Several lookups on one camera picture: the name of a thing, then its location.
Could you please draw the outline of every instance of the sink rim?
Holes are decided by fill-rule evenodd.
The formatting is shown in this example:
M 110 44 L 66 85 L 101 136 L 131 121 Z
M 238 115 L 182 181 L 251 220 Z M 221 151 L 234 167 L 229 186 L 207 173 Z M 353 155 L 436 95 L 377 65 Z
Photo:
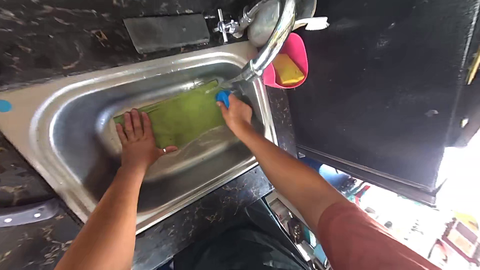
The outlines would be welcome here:
M 48 184 L 64 199 L 67 206 L 80 220 L 85 222 L 96 206 L 96 199 L 92 198 L 92 195 L 78 179 L 75 179 L 75 174 L 69 171 L 69 166 L 60 158 L 59 153 L 52 148 L 54 143 L 50 140 L 52 138 L 52 123 L 55 120 L 55 113 L 59 107 L 67 104 L 66 100 L 78 98 L 77 92 L 86 95 L 90 91 L 101 91 L 115 85 L 157 76 L 158 70 L 166 70 L 165 73 L 174 72 L 176 71 L 175 68 L 179 66 L 188 69 L 196 65 L 206 65 L 206 62 L 221 61 L 232 63 L 241 68 L 256 53 L 256 48 L 248 41 L 245 41 L 66 77 L 15 91 L 0 92 L 0 98 L 10 101 L 13 105 L 12 111 L 2 113 L 0 130 L 44 177 Z M 277 144 L 265 86 L 260 79 L 256 79 L 253 84 L 265 125 L 264 136 Z M 54 164 L 58 162 L 62 166 L 48 166 L 46 163 L 49 161 Z M 257 164 L 258 162 L 252 157 L 245 163 L 239 163 L 220 176 L 205 182 L 202 186 L 190 190 L 188 194 L 194 193 L 193 196 L 188 196 L 173 206 L 159 206 L 155 208 L 158 211 L 155 211 L 153 215 L 150 213 L 146 214 L 148 216 L 142 216 L 142 213 L 138 213 L 136 233 L 140 233 L 158 223 L 186 205 L 224 185 L 226 182 L 245 173 Z M 75 185 L 78 188 L 73 191 L 71 187 L 75 187 Z

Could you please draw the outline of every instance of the hand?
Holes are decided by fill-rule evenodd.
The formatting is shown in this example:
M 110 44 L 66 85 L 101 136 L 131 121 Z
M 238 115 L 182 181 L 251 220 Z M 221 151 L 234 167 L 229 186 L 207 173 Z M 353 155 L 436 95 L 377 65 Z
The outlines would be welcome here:
M 252 109 L 233 94 L 228 96 L 228 101 L 230 102 L 228 109 L 221 101 L 217 101 L 217 105 L 222 110 L 222 116 L 227 126 L 238 137 L 252 128 Z
M 123 117 L 125 132 L 121 124 L 116 124 L 122 146 L 122 167 L 146 171 L 159 157 L 178 150 L 176 146 L 167 146 L 164 152 L 156 147 L 152 123 L 146 112 L 142 112 L 143 128 L 137 109 L 124 113 Z

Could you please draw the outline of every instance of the yellow sponge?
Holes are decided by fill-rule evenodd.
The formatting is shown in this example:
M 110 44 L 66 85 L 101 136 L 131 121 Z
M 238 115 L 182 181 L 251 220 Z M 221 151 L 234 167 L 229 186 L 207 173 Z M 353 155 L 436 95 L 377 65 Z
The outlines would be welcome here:
M 277 54 L 272 63 L 275 68 L 276 83 L 282 86 L 293 85 L 305 78 L 305 75 L 287 54 Z

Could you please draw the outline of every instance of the pink sponge holder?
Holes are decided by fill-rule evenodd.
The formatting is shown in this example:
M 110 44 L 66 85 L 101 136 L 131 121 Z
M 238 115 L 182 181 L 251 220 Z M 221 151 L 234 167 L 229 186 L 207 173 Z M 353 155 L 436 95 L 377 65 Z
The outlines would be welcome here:
M 271 86 L 275 88 L 295 88 L 305 81 L 308 75 L 308 60 L 307 60 L 307 51 L 305 50 L 305 45 L 301 37 L 295 33 L 290 33 L 285 44 L 283 45 L 280 53 L 287 54 L 290 59 L 297 65 L 297 67 L 302 71 L 305 77 L 298 83 L 291 86 L 282 86 L 276 83 L 276 72 L 273 64 L 270 63 L 267 68 L 264 70 L 263 79 L 266 86 Z

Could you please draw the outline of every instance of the faucet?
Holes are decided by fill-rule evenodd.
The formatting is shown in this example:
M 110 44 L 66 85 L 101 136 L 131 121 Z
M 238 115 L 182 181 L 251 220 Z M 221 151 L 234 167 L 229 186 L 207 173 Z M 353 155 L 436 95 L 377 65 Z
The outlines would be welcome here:
M 214 32 L 221 32 L 223 41 L 226 43 L 228 41 L 227 33 L 232 34 L 236 38 L 242 37 L 243 30 L 253 22 L 257 12 L 268 1 L 280 1 L 280 17 L 278 18 L 267 43 L 263 46 L 257 56 L 251 59 L 242 69 L 241 76 L 248 82 L 253 81 L 255 78 L 263 74 L 264 69 L 273 61 L 287 40 L 295 23 L 296 0 L 260 0 L 251 9 L 246 6 L 243 9 L 242 15 L 238 19 L 238 22 L 230 20 L 230 22 L 225 23 L 223 21 L 222 10 L 218 9 L 218 17 L 220 21 L 218 22 L 217 28 L 214 29 Z

